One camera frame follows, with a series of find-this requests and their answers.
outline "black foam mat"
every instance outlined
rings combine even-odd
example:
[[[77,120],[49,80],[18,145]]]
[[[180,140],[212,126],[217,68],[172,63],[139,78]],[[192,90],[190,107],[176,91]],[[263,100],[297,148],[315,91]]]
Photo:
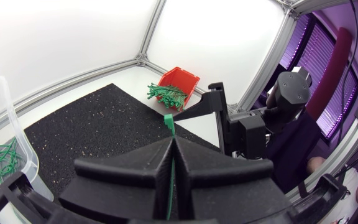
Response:
[[[179,125],[175,125],[175,131],[219,151]],[[171,135],[162,115],[114,84],[56,110],[26,128],[25,133],[38,155],[39,175],[55,202],[75,176],[74,159],[116,156]],[[176,197],[172,217],[177,217]]]

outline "white wall panel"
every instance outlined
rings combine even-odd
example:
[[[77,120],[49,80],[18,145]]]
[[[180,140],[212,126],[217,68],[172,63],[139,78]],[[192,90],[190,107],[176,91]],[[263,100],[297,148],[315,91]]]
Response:
[[[14,101],[134,58],[156,0],[0,0],[0,76]]]
[[[228,104],[237,103],[267,56],[285,15],[275,1],[167,0],[149,59],[179,66],[201,78],[204,90],[223,82]]]

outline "black cable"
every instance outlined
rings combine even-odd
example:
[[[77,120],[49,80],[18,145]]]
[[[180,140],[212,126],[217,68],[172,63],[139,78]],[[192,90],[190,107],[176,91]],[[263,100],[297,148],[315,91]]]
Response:
[[[336,143],[336,147],[338,147],[339,143],[341,142],[341,138],[342,138],[342,130],[343,130],[343,123],[344,123],[344,120],[345,120],[345,108],[344,108],[344,97],[345,97],[345,84],[346,84],[346,78],[347,78],[347,75],[349,74],[349,71],[352,67],[352,63],[353,63],[353,60],[354,60],[354,56],[356,55],[356,50],[357,50],[357,43],[358,43],[358,24],[357,24],[357,16],[356,16],[356,9],[354,7],[354,4],[353,4],[353,0],[350,0],[350,4],[352,6],[352,10],[353,10],[353,14],[354,14],[354,20],[356,22],[356,41],[355,41],[355,44],[354,44],[354,50],[353,50],[353,54],[352,54],[352,57],[351,57],[351,60],[349,61],[349,66],[347,66],[347,70],[345,72],[345,78],[343,80],[343,84],[342,84],[342,101],[341,101],[341,113],[342,113],[342,119],[341,119],[341,123],[340,123],[340,128],[339,128],[339,137],[338,137],[338,141]]]

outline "red plastic bin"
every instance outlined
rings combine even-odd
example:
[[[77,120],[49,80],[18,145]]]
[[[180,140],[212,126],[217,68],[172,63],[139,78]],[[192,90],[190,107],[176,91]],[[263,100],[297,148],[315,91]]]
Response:
[[[191,74],[190,72],[187,72],[179,67],[175,67],[174,69],[165,73],[161,77],[158,85],[159,86],[173,85],[173,86],[181,89],[184,93],[187,94],[187,97],[185,99],[185,104],[183,105],[183,106],[186,106],[186,104],[189,101],[191,94],[193,94],[194,89],[196,88],[199,80],[200,80],[199,77]]]

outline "green plastic strip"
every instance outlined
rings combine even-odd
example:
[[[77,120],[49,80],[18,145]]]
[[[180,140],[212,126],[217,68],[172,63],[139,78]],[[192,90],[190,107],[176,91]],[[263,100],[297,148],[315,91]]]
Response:
[[[175,123],[173,122],[172,114],[167,114],[164,116],[164,123],[165,123],[165,125],[167,125],[168,129],[171,130],[172,138],[175,138]],[[169,195],[168,195],[167,220],[169,220],[171,218],[174,176],[175,176],[175,161],[172,158],[171,181],[170,181]]]
[[[175,176],[175,160],[172,159],[171,182],[170,182],[170,186],[169,186],[169,196],[168,196],[167,220],[169,220],[171,218],[172,198],[173,198],[173,177],[174,176]]]
[[[168,126],[169,129],[172,131],[172,137],[175,138],[175,125],[173,123],[173,116],[172,114],[167,114],[164,116],[164,123]]]

